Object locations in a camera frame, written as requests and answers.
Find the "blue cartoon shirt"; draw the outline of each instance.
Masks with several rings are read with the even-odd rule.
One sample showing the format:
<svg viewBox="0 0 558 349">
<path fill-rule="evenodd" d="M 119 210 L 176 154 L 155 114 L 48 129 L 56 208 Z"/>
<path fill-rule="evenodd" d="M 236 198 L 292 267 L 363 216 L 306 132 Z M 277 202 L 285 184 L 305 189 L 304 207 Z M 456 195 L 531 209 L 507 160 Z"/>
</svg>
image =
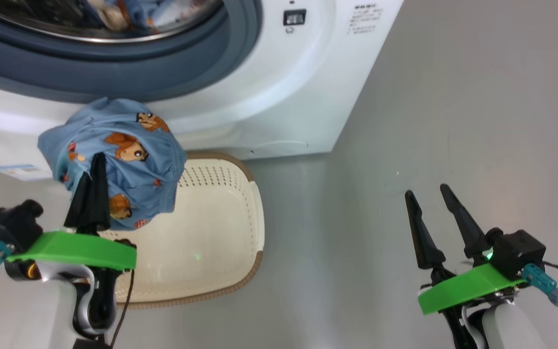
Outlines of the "blue cartoon shirt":
<svg viewBox="0 0 558 349">
<path fill-rule="evenodd" d="M 73 194 L 93 155 L 105 153 L 113 230 L 135 230 L 173 212 L 186 153 L 168 125 L 139 102 L 91 102 L 66 124 L 42 133 L 38 148 L 53 178 Z"/>
</svg>

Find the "cartoon print fabric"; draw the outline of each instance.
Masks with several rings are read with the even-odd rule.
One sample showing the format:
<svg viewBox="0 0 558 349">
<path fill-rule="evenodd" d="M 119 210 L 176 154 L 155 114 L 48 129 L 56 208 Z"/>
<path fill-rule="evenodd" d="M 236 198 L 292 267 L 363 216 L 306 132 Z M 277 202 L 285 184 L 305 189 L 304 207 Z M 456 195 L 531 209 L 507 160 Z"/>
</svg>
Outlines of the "cartoon print fabric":
<svg viewBox="0 0 558 349">
<path fill-rule="evenodd" d="M 73 194 L 93 155 L 105 153 L 113 230 L 135 230 L 173 212 L 186 153 L 166 122 L 139 102 L 98 99 L 42 133 L 38 148 Z"/>
</svg>

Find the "washing machine door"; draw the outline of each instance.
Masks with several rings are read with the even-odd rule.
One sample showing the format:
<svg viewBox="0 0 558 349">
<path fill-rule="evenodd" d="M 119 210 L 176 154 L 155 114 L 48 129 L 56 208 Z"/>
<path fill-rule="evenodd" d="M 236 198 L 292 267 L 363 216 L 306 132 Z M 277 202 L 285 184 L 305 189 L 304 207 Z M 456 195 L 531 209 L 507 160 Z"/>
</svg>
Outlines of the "washing machine door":
<svg viewBox="0 0 558 349">
<path fill-rule="evenodd" d="M 0 0 L 0 89 L 74 103 L 186 95 L 233 72 L 262 25 L 259 0 L 167 0 L 188 12 L 152 29 L 116 32 L 76 11 L 88 2 L 46 0 L 37 8 Z"/>
</svg>

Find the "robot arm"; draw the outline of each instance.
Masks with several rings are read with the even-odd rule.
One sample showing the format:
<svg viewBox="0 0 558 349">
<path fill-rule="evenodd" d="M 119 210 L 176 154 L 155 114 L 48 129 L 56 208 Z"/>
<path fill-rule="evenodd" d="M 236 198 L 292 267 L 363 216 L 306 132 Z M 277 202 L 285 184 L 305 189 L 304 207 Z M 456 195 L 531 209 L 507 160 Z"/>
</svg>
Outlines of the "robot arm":
<svg viewBox="0 0 558 349">
<path fill-rule="evenodd" d="M 465 256 L 474 263 L 472 270 L 459 275 L 443 267 L 445 255 L 434 244 L 421 207 L 408 190 L 405 201 L 417 265 L 432 270 L 432 283 L 423 285 L 418 297 L 423 314 L 445 316 L 456 349 L 544 349 L 539 332 L 513 298 L 534 286 L 558 306 L 557 283 L 544 272 L 545 246 L 524 230 L 503 234 L 492 228 L 483 234 L 451 188 L 442 184 L 440 190 L 456 218 Z M 490 307 L 467 315 L 467 310 L 484 303 Z"/>
<path fill-rule="evenodd" d="M 110 221 L 104 170 L 105 159 L 100 153 L 93 157 L 91 175 L 80 180 L 65 223 L 75 227 L 76 234 L 43 233 L 36 223 L 43 210 L 35 201 L 0 208 L 0 265 L 5 265 L 14 280 L 49 281 L 42 292 L 47 292 L 44 298 L 53 298 L 48 306 L 42 297 L 31 300 L 38 303 L 30 308 L 32 316 L 23 323 L 14 348 L 109 348 L 99 339 L 115 323 L 115 281 L 123 272 L 134 273 L 137 249 L 128 240 L 98 236 L 97 230 L 109 228 Z M 44 336 L 45 328 L 58 334 L 46 332 Z M 36 333 L 40 338 L 33 338 Z M 74 346 L 65 338 L 74 339 Z"/>
</svg>

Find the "label sticker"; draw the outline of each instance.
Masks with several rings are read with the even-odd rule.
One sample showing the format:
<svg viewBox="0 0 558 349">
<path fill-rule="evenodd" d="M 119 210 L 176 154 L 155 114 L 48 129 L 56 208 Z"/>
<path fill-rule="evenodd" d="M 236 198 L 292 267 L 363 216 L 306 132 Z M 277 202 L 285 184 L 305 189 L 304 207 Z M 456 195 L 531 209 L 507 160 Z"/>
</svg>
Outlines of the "label sticker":
<svg viewBox="0 0 558 349">
<path fill-rule="evenodd" d="M 0 166 L 0 172 L 15 177 L 22 181 L 38 181 L 40 179 L 52 179 L 50 171 L 42 170 L 33 165 L 8 165 Z"/>
<path fill-rule="evenodd" d="M 356 5 L 348 22 L 348 35 L 373 32 L 383 18 L 383 11 L 378 4 Z"/>
</svg>

